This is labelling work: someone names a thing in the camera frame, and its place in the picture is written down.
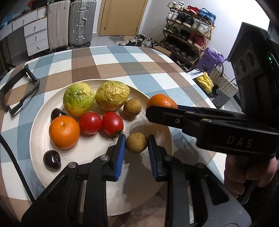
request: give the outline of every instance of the purple plastic bag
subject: purple plastic bag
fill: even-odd
[[[227,59],[224,58],[222,54],[218,53],[214,48],[206,48],[205,53],[196,65],[196,68],[203,70],[204,65],[209,75],[218,62],[224,63],[226,60]]]

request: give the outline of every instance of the door frame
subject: door frame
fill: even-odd
[[[97,26],[97,33],[98,33],[98,36],[100,36],[101,24],[102,24],[102,19],[103,19],[103,14],[104,14],[104,8],[105,8],[105,3],[106,3],[106,1],[111,2],[112,0],[102,0],[102,2],[101,2],[100,12],[99,12],[99,18],[98,18],[98,26]],[[149,0],[145,0],[145,4],[144,4],[144,7],[143,7],[143,10],[142,10],[142,13],[141,13],[141,17],[140,17],[140,19],[139,19],[138,28],[137,28],[137,30],[136,30],[136,34],[139,32],[140,25],[141,25],[141,21],[142,21],[142,18],[143,18],[143,15],[144,15],[144,12],[145,12],[145,9],[146,9],[146,6],[147,6],[148,1],[149,1]]]

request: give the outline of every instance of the checkered tablecloth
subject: checkered tablecloth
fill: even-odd
[[[179,105],[214,108],[202,90],[170,58],[149,48],[103,46],[46,55],[14,68],[0,82],[0,88],[25,64],[40,79],[40,88],[32,98],[25,100],[21,110],[13,117],[0,107],[0,130],[35,198],[44,187],[37,178],[30,159],[30,130],[41,106],[61,88],[86,79],[112,79],[137,88],[149,97],[163,93]],[[6,103],[13,108],[32,87],[33,84],[27,78],[22,78],[6,94]],[[183,134],[180,129],[170,130],[175,157],[188,164],[203,162],[223,180],[223,154],[198,149],[195,138]],[[0,159],[0,196],[12,214],[20,220],[31,202],[2,146]],[[109,224],[114,227],[163,226],[165,199],[166,187],[163,186],[142,206],[129,213],[110,217]]]

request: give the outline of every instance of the cherry tomato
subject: cherry tomato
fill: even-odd
[[[119,136],[124,128],[123,120],[115,112],[106,112],[104,114],[102,126],[105,133],[110,136]]]
[[[97,113],[88,112],[80,118],[80,130],[88,135],[96,134],[102,127],[102,119]]]

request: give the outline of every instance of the wooden door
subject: wooden door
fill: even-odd
[[[146,0],[105,1],[100,36],[134,36]]]

